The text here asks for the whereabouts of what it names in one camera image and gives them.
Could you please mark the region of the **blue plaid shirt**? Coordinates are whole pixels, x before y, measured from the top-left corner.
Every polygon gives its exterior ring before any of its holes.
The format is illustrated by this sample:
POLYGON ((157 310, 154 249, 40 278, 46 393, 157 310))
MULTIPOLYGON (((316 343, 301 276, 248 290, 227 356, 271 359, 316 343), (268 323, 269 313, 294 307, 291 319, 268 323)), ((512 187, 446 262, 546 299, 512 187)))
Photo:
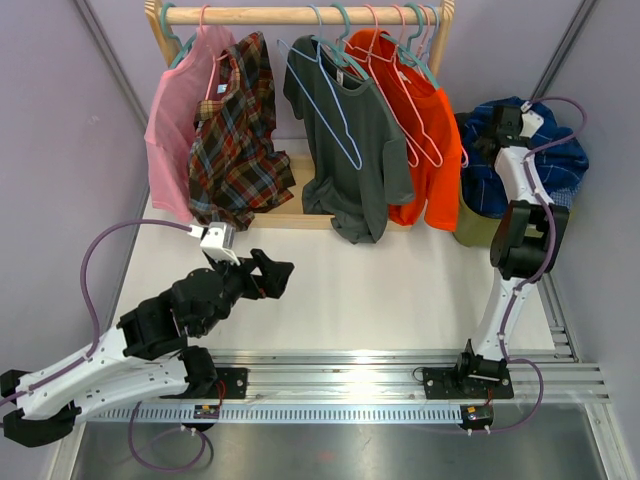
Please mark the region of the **blue plaid shirt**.
MULTIPOLYGON (((461 185, 465 203, 477 214, 499 219, 507 208, 507 197, 499 175, 483 158, 473 143, 488 128, 493 109, 497 105, 520 107, 524 100, 509 97, 488 101, 470 112, 455 115, 462 145, 468 155, 468 165, 462 170, 461 185)), ((544 125, 532 138, 537 148, 560 140, 573 133, 569 127, 560 126, 550 108, 536 103, 532 110, 544 117, 544 125)), ((549 147, 535 155, 535 166, 546 191, 571 187, 582 183, 589 168, 589 160, 579 141, 575 138, 562 145, 549 147)))

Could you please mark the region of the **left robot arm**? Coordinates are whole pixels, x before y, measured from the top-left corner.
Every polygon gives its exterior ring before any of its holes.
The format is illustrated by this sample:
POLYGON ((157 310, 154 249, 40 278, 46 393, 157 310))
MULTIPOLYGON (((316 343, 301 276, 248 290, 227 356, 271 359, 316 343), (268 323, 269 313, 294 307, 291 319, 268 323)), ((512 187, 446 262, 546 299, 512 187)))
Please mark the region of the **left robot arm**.
POLYGON ((1 421, 5 438, 40 447, 120 406, 216 396, 213 357, 190 339, 208 335, 240 299, 280 298, 293 271, 260 249, 236 263, 211 261, 123 315, 88 352, 36 372, 3 373, 1 395, 14 406, 1 421))

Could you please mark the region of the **blue hanger at rack end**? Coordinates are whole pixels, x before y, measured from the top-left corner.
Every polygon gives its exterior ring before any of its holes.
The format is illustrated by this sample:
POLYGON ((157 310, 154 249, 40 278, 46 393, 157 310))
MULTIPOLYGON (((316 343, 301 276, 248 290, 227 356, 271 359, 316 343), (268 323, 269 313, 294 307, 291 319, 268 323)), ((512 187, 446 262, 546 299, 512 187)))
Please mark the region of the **blue hanger at rack end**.
POLYGON ((435 6, 435 5, 432 5, 432 4, 427 4, 426 8, 433 13, 433 16, 434 16, 434 19, 435 19, 435 25, 433 27, 433 31, 432 31, 432 33, 431 33, 431 35, 429 37, 429 40, 427 41, 427 49, 428 49, 428 51, 426 53, 426 58, 427 58, 427 61, 428 61, 428 65, 431 68, 431 70, 434 71, 435 70, 434 47, 436 46, 436 37, 440 33, 440 29, 441 29, 441 26, 443 24, 444 15, 441 13, 441 8, 439 6, 435 6))

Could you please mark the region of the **blue checked shirt in basket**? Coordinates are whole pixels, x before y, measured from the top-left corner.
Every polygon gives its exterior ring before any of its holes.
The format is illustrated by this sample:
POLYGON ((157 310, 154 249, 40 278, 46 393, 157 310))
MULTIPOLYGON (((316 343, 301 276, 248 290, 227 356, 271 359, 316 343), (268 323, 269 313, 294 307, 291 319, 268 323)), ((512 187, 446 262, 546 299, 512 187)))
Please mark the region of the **blue checked shirt in basket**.
POLYGON ((581 185, 575 185, 571 187, 563 187, 560 189, 555 189, 553 191, 548 190, 547 193, 553 203, 557 206, 564 207, 567 210, 571 211, 573 209, 573 205, 580 191, 581 185))

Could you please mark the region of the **teal hanger with pink shirt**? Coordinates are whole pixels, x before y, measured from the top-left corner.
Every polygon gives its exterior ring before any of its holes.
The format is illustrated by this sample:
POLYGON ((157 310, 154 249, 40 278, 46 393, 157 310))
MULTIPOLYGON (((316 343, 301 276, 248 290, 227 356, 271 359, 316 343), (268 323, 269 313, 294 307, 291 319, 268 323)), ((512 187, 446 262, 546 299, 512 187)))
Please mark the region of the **teal hanger with pink shirt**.
POLYGON ((184 60, 186 55, 192 51, 197 37, 196 34, 193 34, 186 42, 182 42, 180 37, 169 28, 167 12, 173 7, 175 7, 174 3, 166 2, 160 9, 161 32, 170 47, 169 60, 167 61, 169 69, 176 68, 184 60))

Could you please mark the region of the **pink hanger at rack end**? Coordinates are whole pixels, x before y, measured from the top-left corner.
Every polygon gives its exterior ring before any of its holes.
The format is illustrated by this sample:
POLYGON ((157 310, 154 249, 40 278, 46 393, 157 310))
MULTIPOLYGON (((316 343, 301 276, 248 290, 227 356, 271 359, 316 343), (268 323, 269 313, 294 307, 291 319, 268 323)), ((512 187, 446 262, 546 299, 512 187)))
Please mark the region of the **pink hanger at rack end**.
POLYGON ((435 25, 435 19, 434 19, 433 13, 426 8, 426 5, 420 5, 419 8, 421 9, 425 17, 426 27, 421 38, 421 43, 416 51, 416 55, 420 60, 427 61, 427 58, 426 58, 426 53, 428 51, 427 41, 429 40, 429 37, 433 31, 433 27, 435 25))

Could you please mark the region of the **pink hanger with plaid shirt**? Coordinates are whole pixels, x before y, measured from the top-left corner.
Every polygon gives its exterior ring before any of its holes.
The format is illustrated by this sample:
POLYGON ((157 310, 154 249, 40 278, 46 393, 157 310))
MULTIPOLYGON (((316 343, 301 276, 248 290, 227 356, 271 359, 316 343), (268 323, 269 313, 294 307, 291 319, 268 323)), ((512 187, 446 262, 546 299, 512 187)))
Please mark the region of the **pink hanger with plaid shirt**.
POLYGON ((207 58, 210 60, 210 75, 207 84, 205 100, 208 100, 211 96, 214 80, 216 79, 216 69, 221 58, 224 58, 222 52, 232 44, 234 38, 231 31, 221 25, 209 25, 204 23, 204 15, 209 5, 204 5, 200 9, 199 13, 199 30, 198 33, 201 36, 204 52, 207 54, 207 58))

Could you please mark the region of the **wooden clothes rack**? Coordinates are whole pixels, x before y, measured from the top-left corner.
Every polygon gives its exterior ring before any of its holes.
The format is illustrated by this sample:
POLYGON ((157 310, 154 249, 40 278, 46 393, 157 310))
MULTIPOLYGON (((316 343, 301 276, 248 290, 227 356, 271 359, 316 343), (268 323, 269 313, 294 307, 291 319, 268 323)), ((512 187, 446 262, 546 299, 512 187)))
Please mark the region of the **wooden clothes rack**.
MULTIPOLYGON (((147 1, 144 12, 154 34, 157 45, 165 63, 169 60, 170 47, 161 32, 160 9, 164 5, 161 1, 147 1)), ((455 3, 442 1, 439 5, 444 15, 440 33, 436 37, 435 70, 439 72, 451 26, 454 19, 455 3)), ((173 7, 167 12, 169 28, 173 25, 199 26, 199 13, 202 7, 173 7)), ((416 25, 418 19, 408 7, 402 7, 406 18, 406 25, 416 25)), ((351 25, 401 25, 401 18, 396 9, 391 6, 368 9, 364 6, 348 7, 346 9, 351 25)), ((256 26, 299 26, 299 25, 344 25, 340 13, 331 6, 321 7, 315 14, 306 6, 223 6, 209 7, 204 15, 204 23, 209 25, 256 25, 256 26)), ((294 229, 294 230, 329 230, 331 217, 329 215, 306 215, 303 213, 301 189, 314 173, 314 165, 310 154, 306 150, 294 152, 292 146, 284 149, 290 154, 291 167, 296 185, 296 198, 268 213, 258 213, 251 223, 253 229, 294 229)))

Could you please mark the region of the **orange t-shirt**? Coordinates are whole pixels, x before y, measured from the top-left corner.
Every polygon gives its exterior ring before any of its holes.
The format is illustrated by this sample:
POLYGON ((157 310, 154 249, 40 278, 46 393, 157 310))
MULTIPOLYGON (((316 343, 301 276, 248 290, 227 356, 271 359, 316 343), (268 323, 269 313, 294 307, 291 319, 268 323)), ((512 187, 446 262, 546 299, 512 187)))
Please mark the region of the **orange t-shirt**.
MULTIPOLYGON (((392 46, 389 41, 380 39, 376 44, 376 50, 387 56, 391 54, 392 46)), ((418 98, 419 108, 426 110, 425 125, 443 155, 444 163, 440 168, 435 168, 428 160, 422 158, 417 168, 409 165, 415 199, 406 205, 390 206, 389 217, 403 226, 413 225, 422 219, 435 229, 452 232, 456 229, 459 214, 458 195, 463 148, 445 91, 442 88, 434 89, 430 83, 424 83, 416 73, 416 70, 408 68, 406 75, 410 78, 410 83, 407 87, 418 98)), ((389 76, 401 88, 397 77, 393 73, 389 76)), ((420 133, 420 125, 409 102, 401 98, 400 104, 406 111, 407 129, 434 157, 430 143, 424 140, 420 133)))

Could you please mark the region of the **dark grey shirt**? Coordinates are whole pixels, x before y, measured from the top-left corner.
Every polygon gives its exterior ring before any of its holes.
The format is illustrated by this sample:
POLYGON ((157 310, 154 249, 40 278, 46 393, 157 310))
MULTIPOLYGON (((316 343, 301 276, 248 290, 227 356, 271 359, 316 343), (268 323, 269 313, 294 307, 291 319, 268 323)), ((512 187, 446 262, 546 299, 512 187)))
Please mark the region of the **dark grey shirt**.
POLYGON ((341 70, 311 35, 288 50, 283 93, 303 122, 315 174, 304 213, 353 244, 383 236, 389 207, 415 198, 406 139, 374 80, 341 70))

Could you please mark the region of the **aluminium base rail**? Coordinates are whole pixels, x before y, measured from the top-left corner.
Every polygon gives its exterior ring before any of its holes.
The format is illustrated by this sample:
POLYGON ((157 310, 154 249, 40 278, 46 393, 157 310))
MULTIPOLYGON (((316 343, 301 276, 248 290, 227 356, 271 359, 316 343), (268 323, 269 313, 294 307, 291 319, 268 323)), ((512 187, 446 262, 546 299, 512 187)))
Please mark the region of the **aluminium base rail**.
POLYGON ((201 400, 130 400, 97 416, 99 422, 266 424, 454 424, 467 405, 514 405, 527 415, 538 400, 549 404, 607 404, 600 368, 571 355, 536 356, 511 365, 505 388, 473 389, 469 397, 428 378, 450 356, 423 352, 357 352, 353 355, 279 355, 220 352, 213 358, 226 394, 201 400))

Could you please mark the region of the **green laundry basket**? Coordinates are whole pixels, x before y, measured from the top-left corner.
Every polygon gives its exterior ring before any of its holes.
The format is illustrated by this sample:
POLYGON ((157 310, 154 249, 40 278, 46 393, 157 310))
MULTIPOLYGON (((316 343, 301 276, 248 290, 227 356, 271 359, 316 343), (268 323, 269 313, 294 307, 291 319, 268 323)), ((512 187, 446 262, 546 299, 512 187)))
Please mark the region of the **green laundry basket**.
POLYGON ((465 247, 489 248, 500 225, 500 219, 488 218, 474 212, 459 194, 459 214, 455 240, 465 247))

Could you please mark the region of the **pink shirt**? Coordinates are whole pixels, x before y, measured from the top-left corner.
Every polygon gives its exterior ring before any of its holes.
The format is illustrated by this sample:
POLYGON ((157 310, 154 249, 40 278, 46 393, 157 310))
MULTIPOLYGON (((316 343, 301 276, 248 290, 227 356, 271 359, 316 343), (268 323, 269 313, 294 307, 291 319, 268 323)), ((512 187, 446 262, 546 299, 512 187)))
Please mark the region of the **pink shirt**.
POLYGON ((189 222, 188 159, 195 138, 194 118, 211 70, 201 36, 174 69, 165 71, 152 102, 144 135, 152 206, 189 222))

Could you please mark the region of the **teal hanger with orange shirt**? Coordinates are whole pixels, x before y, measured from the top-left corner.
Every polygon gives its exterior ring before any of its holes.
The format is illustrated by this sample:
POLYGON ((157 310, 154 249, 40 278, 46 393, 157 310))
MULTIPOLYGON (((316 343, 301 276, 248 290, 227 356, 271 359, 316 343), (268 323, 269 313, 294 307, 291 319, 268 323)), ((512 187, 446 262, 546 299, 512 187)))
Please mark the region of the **teal hanger with orange shirt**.
POLYGON ((436 80, 436 76, 432 72, 431 68, 426 64, 430 58, 430 53, 427 52, 426 49, 431 47, 435 35, 439 32, 440 24, 443 20, 443 14, 439 13, 437 7, 430 4, 418 5, 408 2, 405 4, 405 7, 410 8, 416 15, 416 18, 418 19, 418 31, 411 35, 405 43, 393 38, 390 34, 381 33, 380 37, 392 43, 395 48, 394 55, 400 60, 401 64, 417 69, 435 89, 438 89, 440 85, 436 80), (435 17, 435 27, 431 36, 428 36, 428 33, 422 34, 425 29, 424 22, 430 23, 429 12, 431 12, 435 17), (417 50, 413 52, 411 49, 411 43, 419 36, 422 36, 422 40, 417 50))

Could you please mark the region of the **red brown plaid shirt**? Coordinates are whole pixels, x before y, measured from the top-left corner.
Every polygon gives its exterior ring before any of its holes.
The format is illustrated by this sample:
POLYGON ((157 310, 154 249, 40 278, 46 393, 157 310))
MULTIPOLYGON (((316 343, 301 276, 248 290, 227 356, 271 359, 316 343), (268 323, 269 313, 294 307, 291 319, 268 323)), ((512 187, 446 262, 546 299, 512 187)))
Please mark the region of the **red brown plaid shirt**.
POLYGON ((202 225, 227 222, 245 231, 257 213, 291 200, 296 185, 289 156, 272 141, 276 95, 263 34, 227 47, 216 73, 226 90, 196 110, 188 208, 202 225))

